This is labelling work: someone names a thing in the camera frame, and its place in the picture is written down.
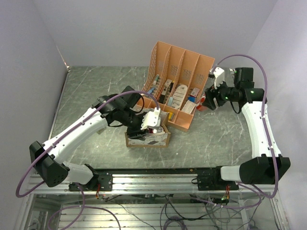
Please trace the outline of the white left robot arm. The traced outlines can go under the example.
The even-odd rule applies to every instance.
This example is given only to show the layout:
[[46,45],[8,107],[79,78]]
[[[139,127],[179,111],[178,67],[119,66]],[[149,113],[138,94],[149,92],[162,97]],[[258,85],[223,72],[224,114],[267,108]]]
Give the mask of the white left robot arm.
[[65,179],[80,183],[86,190],[97,187],[98,178],[87,165],[67,162],[72,152],[94,133],[111,126],[114,121],[127,127],[129,134],[143,134],[145,112],[133,107],[143,100],[144,93],[127,86],[120,94],[98,97],[89,109],[72,125],[44,143],[33,142],[29,146],[34,169],[48,187],[55,187]]

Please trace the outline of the red Coca-Cola can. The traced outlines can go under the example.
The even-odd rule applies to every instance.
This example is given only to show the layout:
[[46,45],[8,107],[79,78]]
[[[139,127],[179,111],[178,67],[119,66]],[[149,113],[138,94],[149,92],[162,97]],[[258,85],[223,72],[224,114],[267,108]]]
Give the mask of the red Coca-Cola can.
[[148,128],[149,133],[151,134],[161,134],[164,133],[164,129],[163,127],[159,126],[159,127],[150,127]]
[[199,99],[199,101],[196,103],[196,109],[200,112],[207,109],[207,106],[205,106],[203,103],[205,102],[206,96],[205,94],[202,95],[202,97]]

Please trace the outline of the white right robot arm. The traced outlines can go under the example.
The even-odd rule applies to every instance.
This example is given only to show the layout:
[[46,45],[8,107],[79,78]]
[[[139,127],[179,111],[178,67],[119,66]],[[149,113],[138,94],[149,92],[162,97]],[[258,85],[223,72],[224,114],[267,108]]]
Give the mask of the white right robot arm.
[[220,190],[228,185],[228,181],[275,184],[291,163],[288,157],[282,156],[274,140],[264,89],[255,88],[253,68],[236,68],[232,87],[226,84],[222,68],[211,70],[209,76],[214,79],[214,84],[205,90],[202,106],[215,110],[226,102],[238,103],[238,112],[244,115],[252,145],[251,160],[239,166],[221,167],[221,173],[211,178],[212,186]]

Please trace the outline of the canvas bag with rope handles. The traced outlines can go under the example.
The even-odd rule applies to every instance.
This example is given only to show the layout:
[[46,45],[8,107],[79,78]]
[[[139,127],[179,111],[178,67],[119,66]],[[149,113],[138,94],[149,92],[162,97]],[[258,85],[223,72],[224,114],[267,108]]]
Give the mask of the canvas bag with rope handles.
[[146,138],[145,141],[140,140],[132,140],[128,139],[128,135],[125,132],[125,141],[126,141],[126,147],[132,148],[132,147],[138,147],[138,148],[167,148],[169,144],[169,140],[171,137],[171,133],[167,129],[167,123],[168,123],[168,113],[169,112],[160,112],[161,117],[161,124],[160,126],[163,127],[164,133],[161,134],[151,134],[149,133],[149,130],[147,129],[146,132]]

